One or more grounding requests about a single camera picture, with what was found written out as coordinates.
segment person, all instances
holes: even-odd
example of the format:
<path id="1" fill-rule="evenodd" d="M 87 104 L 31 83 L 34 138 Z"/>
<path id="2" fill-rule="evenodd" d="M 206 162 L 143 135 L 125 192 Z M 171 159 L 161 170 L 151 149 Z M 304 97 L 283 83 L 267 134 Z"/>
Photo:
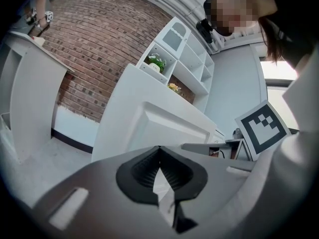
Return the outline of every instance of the person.
<path id="1" fill-rule="evenodd" d="M 316 0 L 206 0 L 212 27 L 223 36 L 259 23 L 268 57 L 283 57 L 297 72 L 306 65 L 318 41 Z"/>

